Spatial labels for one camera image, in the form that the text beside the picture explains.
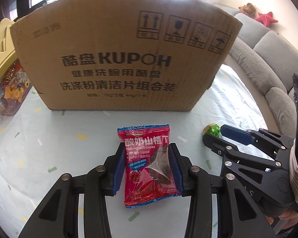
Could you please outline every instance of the red candy wrapper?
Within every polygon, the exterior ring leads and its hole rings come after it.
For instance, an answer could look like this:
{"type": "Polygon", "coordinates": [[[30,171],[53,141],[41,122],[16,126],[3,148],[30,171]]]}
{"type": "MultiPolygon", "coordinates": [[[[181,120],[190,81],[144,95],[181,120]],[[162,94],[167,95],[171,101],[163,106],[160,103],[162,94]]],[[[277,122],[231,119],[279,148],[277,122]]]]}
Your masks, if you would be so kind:
{"type": "Polygon", "coordinates": [[[169,133],[168,124],[118,129],[126,152],[126,207],[179,196],[169,165],[169,133]]]}

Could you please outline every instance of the gray sofa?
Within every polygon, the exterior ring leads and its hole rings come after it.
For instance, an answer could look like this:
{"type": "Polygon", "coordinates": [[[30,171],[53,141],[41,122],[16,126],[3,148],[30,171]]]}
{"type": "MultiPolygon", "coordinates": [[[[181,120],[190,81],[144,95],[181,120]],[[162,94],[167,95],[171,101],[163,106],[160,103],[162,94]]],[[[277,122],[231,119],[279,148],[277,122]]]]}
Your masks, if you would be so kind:
{"type": "MultiPolygon", "coordinates": [[[[292,76],[298,72],[298,51],[282,36],[238,10],[221,4],[214,5],[243,23],[229,52],[230,57],[265,97],[280,133],[294,138],[296,107],[292,76]]],[[[263,113],[265,106],[259,108],[263,113]]]]}

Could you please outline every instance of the red starfish plush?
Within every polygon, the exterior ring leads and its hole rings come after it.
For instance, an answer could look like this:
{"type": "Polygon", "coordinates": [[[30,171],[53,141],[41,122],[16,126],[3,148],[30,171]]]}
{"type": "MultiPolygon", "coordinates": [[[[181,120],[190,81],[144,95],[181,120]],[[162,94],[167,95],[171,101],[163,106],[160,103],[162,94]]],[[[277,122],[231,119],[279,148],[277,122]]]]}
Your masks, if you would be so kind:
{"type": "Polygon", "coordinates": [[[273,19],[272,12],[269,12],[267,14],[258,13],[258,15],[259,17],[255,20],[263,23],[265,27],[268,27],[271,23],[278,22],[278,20],[273,19]]]}

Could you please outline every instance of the brown cardboard box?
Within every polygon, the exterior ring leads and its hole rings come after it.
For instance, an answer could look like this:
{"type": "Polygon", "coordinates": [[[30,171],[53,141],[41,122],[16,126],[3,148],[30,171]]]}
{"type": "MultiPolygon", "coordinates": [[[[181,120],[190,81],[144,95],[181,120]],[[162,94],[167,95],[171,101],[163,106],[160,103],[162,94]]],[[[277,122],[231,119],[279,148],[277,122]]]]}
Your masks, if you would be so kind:
{"type": "Polygon", "coordinates": [[[50,109],[188,111],[241,26],[201,0],[59,0],[11,35],[50,109]]]}

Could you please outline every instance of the tablecloth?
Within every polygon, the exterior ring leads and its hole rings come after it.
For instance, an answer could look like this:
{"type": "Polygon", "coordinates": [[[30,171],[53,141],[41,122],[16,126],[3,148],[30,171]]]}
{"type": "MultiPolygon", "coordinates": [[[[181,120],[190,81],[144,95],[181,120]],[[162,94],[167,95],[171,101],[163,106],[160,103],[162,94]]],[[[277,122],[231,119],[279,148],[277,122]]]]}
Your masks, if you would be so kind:
{"type": "MultiPolygon", "coordinates": [[[[32,88],[15,115],[0,115],[0,225],[10,238],[18,237],[61,174],[86,174],[115,154],[121,142],[117,128],[167,123],[170,141],[177,144],[180,153],[214,175],[220,173],[222,158],[203,145],[202,130],[207,124],[229,124],[244,130],[267,128],[250,92],[226,65],[190,112],[51,111],[32,88]]],[[[254,147],[238,147],[268,158],[254,147]]],[[[123,180],[117,195],[106,197],[106,201],[113,238],[136,238],[140,233],[142,238],[184,237],[189,197],[126,209],[123,180]]],[[[78,226],[83,237],[83,199],[79,201],[78,226]]]]}

